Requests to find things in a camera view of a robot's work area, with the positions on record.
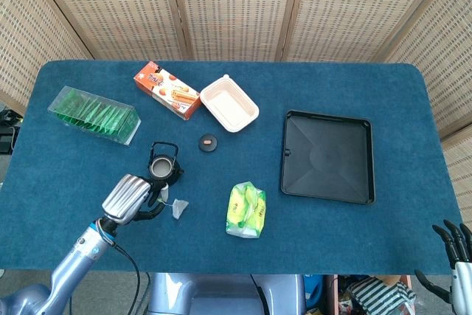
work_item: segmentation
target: white container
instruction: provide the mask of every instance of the white container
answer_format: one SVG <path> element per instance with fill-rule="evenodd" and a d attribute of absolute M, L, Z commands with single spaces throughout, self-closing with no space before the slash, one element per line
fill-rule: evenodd
<path fill-rule="evenodd" d="M 232 133 L 240 131 L 259 116 L 257 105 L 228 74 L 203 89 L 200 100 Z"/>

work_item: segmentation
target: blue table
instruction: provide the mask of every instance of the blue table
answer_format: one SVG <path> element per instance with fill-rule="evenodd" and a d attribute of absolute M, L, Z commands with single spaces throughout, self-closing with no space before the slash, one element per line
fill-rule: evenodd
<path fill-rule="evenodd" d="M 126 173 L 145 175 L 150 145 L 176 143 L 185 169 L 170 190 L 190 205 L 119 229 L 141 270 L 224 273 L 445 273 L 431 224 L 460 221 L 421 74 L 407 64 L 170 62 L 161 65 L 197 90 L 228 73 L 260 107 L 256 121 L 226 132 L 202 106 L 183 121 L 138 90 L 144 61 L 50 62 L 39 72 L 0 194 L 0 267 L 52 269 Z M 64 85 L 134 105 L 142 124 L 129 147 L 66 127 L 47 107 Z M 289 109 L 372 123 L 377 201 L 355 205 L 284 195 L 282 130 Z M 212 133 L 218 149 L 198 138 Z M 267 193 L 258 240 L 227 235 L 232 186 Z M 96 269 L 130 269 L 109 252 Z"/>

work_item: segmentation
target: striped cloth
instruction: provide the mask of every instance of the striped cloth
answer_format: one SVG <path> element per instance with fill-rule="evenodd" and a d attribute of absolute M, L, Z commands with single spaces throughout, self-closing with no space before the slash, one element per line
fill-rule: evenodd
<path fill-rule="evenodd" d="M 402 304 L 411 309 L 416 299 L 416 294 L 402 282 L 388 286 L 373 277 L 350 285 L 348 290 L 367 315 L 389 315 Z"/>

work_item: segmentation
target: black plastic tray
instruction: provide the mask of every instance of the black plastic tray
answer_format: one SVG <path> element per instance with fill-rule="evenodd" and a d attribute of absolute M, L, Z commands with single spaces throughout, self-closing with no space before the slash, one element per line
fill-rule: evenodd
<path fill-rule="evenodd" d="M 284 193 L 371 204 L 373 165 L 369 121 L 287 113 L 280 178 Z"/>

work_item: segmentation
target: woven screen panel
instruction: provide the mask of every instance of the woven screen panel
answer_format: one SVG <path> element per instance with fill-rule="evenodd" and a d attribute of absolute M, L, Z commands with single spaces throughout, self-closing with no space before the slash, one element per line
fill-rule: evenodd
<path fill-rule="evenodd" d="M 195 59 L 275 60 L 287 0 L 184 0 Z"/>
<path fill-rule="evenodd" d="M 182 58 L 168 0 L 56 1 L 96 58 Z"/>
<path fill-rule="evenodd" d="M 433 0 L 389 56 L 423 73 L 439 130 L 472 112 L 472 0 Z"/>
<path fill-rule="evenodd" d="M 456 193 L 462 219 L 472 228 L 472 129 L 471 135 L 444 150 L 449 175 Z"/>
<path fill-rule="evenodd" d="M 57 11 L 46 0 L 0 0 L 0 90 L 22 111 L 43 64 L 88 56 Z"/>
<path fill-rule="evenodd" d="M 301 0 L 287 60 L 368 61 L 414 0 Z"/>

